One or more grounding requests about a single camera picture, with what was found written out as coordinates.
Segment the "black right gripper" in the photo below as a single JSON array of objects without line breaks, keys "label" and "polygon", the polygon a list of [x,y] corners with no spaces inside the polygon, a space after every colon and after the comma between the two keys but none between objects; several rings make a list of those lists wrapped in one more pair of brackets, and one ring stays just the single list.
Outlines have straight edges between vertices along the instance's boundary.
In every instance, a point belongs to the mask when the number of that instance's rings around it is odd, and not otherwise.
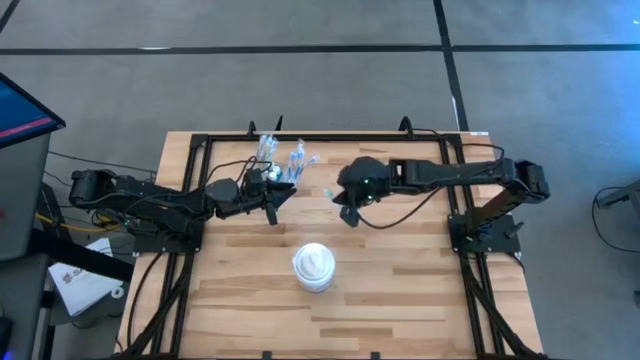
[{"label": "black right gripper", "polygon": [[364,156],[356,158],[345,166],[338,175],[338,184],[342,191],[335,195],[332,202],[343,206],[341,219],[351,228],[356,228],[360,214],[353,203],[367,203],[390,194],[390,170],[381,161]]}]

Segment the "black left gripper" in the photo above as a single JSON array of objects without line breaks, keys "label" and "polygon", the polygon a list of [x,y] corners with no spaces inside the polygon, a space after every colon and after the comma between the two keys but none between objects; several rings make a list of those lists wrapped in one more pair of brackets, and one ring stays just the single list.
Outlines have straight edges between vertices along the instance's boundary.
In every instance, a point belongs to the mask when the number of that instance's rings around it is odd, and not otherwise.
[{"label": "black left gripper", "polygon": [[277,211],[295,193],[293,183],[269,182],[271,192],[268,196],[267,182],[258,179],[244,180],[239,186],[233,179],[216,180],[207,186],[207,197],[211,201],[213,214],[226,219],[241,213],[249,214],[253,210],[264,210],[270,225],[278,224]]}]

